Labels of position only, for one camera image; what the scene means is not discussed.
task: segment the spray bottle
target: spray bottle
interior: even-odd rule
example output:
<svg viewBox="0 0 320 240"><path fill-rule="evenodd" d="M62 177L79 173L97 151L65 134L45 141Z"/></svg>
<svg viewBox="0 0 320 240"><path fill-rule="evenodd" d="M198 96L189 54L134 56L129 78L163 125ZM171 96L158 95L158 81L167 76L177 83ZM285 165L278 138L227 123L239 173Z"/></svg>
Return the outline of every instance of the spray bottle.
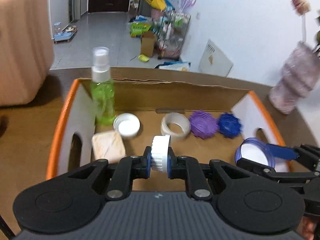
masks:
<svg viewBox="0 0 320 240"><path fill-rule="evenodd" d="M97 122L110 125L115 119L114 88L110 77L109 49L93 49L92 82L90 84Z"/></svg>

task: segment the pink suitcase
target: pink suitcase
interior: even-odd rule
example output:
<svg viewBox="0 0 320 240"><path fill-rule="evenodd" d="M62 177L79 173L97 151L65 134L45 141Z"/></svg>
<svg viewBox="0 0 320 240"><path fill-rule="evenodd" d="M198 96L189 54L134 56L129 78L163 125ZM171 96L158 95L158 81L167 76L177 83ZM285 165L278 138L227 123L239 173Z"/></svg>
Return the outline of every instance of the pink suitcase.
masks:
<svg viewBox="0 0 320 240"><path fill-rule="evenodd" d="M0 0L0 106L32 101L54 59L48 0Z"/></svg>

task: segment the green liquid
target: green liquid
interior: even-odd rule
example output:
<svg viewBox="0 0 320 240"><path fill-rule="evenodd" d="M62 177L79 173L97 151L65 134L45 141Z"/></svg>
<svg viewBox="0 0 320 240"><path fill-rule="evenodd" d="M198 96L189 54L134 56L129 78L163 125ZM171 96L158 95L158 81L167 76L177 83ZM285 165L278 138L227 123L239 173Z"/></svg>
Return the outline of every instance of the green liquid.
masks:
<svg viewBox="0 0 320 240"><path fill-rule="evenodd" d="M116 117L113 80L108 80L103 83L92 81L90 87L98 123L102 125L113 124Z"/></svg>

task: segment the tile floor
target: tile floor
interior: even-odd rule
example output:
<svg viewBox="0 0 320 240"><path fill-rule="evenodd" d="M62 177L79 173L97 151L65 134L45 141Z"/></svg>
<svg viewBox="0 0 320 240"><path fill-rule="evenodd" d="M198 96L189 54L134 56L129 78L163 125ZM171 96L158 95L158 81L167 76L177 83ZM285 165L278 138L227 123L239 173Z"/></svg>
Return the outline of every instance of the tile floor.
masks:
<svg viewBox="0 0 320 240"><path fill-rule="evenodd" d="M165 61L158 60L156 55L146 63L137 57L131 60L140 54L140 39L130 37L126 13L87 14L76 26L78 32L71 42L54 44L51 69L90 67L92 49L99 46L110 49L111 66L154 68Z"/></svg>

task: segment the purple cap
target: purple cap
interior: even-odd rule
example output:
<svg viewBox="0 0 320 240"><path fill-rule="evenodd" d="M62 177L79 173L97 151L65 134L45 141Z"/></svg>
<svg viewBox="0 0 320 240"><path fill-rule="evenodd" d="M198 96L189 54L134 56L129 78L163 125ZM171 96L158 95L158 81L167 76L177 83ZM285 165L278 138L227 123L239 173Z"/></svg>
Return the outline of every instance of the purple cap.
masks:
<svg viewBox="0 0 320 240"><path fill-rule="evenodd" d="M219 129L217 119L204 111L194 111L189 117L189 121L191 125L191 132L193 132L196 137L200 137L202 139L214 136Z"/></svg>

